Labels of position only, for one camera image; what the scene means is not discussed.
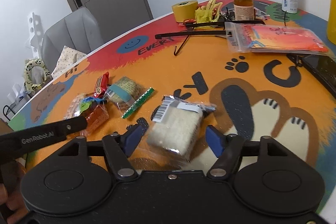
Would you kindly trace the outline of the person's left hand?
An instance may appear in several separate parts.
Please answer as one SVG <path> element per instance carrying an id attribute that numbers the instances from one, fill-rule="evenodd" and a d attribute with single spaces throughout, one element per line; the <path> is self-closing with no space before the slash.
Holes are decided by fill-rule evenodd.
<path id="1" fill-rule="evenodd" d="M 18 223 L 29 212 L 21 193 L 25 167 L 13 160 L 1 165 L 1 223 Z"/>

